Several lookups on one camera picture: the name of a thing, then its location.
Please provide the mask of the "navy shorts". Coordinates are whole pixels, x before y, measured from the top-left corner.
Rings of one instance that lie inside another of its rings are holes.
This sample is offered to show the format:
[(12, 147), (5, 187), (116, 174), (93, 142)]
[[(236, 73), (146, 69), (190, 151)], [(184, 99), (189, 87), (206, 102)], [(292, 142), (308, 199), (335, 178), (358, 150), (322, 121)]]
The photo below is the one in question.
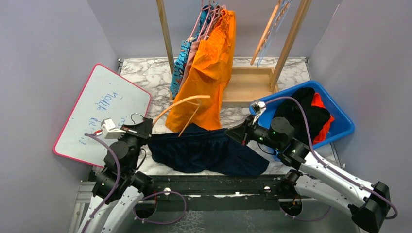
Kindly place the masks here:
[(227, 136), (225, 129), (206, 130), (190, 124), (183, 134), (154, 134), (148, 142), (154, 161), (175, 171), (205, 170), (227, 176), (258, 176), (269, 161)]

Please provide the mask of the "black shorts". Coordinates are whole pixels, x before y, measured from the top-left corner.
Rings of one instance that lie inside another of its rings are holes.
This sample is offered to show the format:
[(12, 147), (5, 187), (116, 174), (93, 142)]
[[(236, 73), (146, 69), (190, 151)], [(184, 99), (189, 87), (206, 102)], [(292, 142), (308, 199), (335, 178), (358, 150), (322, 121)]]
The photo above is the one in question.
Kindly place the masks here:
[[(304, 110), (309, 127), (311, 141), (312, 138), (316, 136), (315, 117), (317, 117), (317, 114), (315, 113), (314, 108), (311, 106), (314, 93), (315, 91), (313, 88), (304, 87), (298, 89), (292, 94), (292, 98), (296, 99)], [(278, 106), (274, 117), (284, 117), (285, 119), (287, 119), (290, 125), (295, 128), (294, 138), (305, 143), (306, 145), (309, 143), (303, 116), (301, 114), (300, 108), (294, 101), (284, 100)]]

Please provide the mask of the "blue shark print shorts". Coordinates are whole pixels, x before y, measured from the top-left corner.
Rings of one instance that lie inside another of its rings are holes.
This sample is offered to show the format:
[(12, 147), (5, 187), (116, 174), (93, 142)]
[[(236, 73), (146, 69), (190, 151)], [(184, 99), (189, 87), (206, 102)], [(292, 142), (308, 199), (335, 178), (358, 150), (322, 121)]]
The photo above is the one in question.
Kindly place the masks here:
[(185, 63), (187, 62), (187, 52), (189, 49), (189, 43), (186, 40), (183, 40), (181, 43), (180, 47), (180, 52), (177, 56), (176, 61), (174, 62), (174, 67), (173, 67), (173, 72), (172, 72), (172, 79), (171, 79), (171, 84), (170, 84), (170, 92), (172, 95), (172, 99), (176, 97), (178, 94), (178, 89), (180, 86), (180, 83), (183, 78), (183, 73), (184, 73), (184, 66)]

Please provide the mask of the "red-orange shorts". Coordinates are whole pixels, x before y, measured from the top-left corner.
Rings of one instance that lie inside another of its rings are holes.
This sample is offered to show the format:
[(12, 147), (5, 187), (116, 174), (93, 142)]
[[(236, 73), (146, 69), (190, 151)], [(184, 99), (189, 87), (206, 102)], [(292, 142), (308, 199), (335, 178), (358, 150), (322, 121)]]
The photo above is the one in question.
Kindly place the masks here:
[(324, 141), (329, 133), (332, 122), (335, 121), (328, 109), (326, 109), (319, 93), (314, 93), (311, 106), (317, 116), (315, 117), (316, 136), (312, 138), (313, 144)]

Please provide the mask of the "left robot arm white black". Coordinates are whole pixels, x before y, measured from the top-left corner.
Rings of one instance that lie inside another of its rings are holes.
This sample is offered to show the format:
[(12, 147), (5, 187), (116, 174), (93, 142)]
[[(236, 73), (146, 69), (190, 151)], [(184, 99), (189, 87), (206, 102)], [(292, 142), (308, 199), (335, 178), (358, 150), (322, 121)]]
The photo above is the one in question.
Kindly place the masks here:
[(152, 128), (153, 120), (146, 117), (138, 124), (120, 127), (107, 118), (102, 121), (99, 132), (88, 134), (106, 148), (107, 155), (78, 232), (115, 233), (132, 208), (152, 195), (152, 178), (137, 169), (142, 147), (151, 139)]

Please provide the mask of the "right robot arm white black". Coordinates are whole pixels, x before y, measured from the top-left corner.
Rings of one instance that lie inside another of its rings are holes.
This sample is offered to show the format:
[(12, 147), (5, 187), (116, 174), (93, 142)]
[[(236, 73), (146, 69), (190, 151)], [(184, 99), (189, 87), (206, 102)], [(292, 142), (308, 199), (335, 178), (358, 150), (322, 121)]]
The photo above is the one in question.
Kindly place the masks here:
[(379, 232), (390, 210), (390, 190), (382, 183), (362, 180), (330, 163), (293, 137), (294, 127), (284, 117), (272, 119), (269, 128), (254, 122), (254, 115), (225, 131), (246, 145), (253, 140), (278, 151), (278, 159), (291, 167), (280, 185), (281, 193), (311, 197), (349, 215), (369, 233)]

